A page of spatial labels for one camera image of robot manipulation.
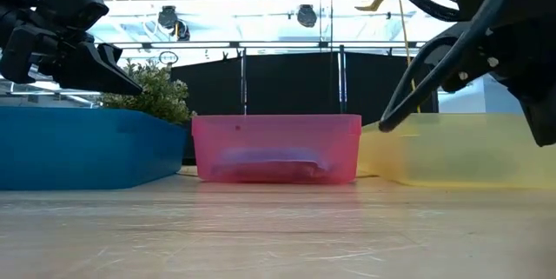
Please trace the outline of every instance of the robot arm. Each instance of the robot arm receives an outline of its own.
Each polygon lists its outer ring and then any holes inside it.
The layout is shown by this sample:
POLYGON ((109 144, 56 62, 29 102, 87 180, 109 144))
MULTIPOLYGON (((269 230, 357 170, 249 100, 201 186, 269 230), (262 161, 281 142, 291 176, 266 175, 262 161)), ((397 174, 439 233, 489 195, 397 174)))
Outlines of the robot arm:
POLYGON ((117 66, 122 50, 96 47, 87 33, 108 12, 103 0, 0 0, 0 73, 14 83, 34 83, 29 70, 35 64, 63 88, 141 94, 117 66))
POLYGON ((553 7, 540 0, 453 0, 458 10, 432 0, 409 0, 432 17, 464 22, 455 36, 438 36, 423 46, 397 87, 379 128, 398 126, 440 86, 447 92, 464 88, 490 73, 520 101, 539 146, 556 143, 556 36, 553 7), (440 46, 452 48, 407 97, 402 91, 415 70, 440 46))

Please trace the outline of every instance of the wooden table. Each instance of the wooden table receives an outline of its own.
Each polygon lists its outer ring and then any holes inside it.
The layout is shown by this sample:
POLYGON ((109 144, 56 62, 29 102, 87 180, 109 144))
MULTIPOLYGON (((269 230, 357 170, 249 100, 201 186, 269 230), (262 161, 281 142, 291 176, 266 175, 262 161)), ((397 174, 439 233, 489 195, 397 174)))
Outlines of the wooden table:
POLYGON ((0 277, 533 279, 556 275, 556 193, 222 185, 0 193, 0 277))

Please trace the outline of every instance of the translucent plastic container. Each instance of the translucent plastic container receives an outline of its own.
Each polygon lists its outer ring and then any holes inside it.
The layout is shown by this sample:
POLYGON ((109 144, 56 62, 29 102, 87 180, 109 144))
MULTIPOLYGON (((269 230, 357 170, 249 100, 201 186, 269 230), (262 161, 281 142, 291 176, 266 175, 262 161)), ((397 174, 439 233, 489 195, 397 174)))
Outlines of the translucent plastic container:
POLYGON ((350 183, 357 115, 197 116, 199 177, 219 183, 350 183))
POLYGON ((391 133, 363 127, 359 171, 415 186, 556 189, 556 145, 523 115, 412 114, 391 133))

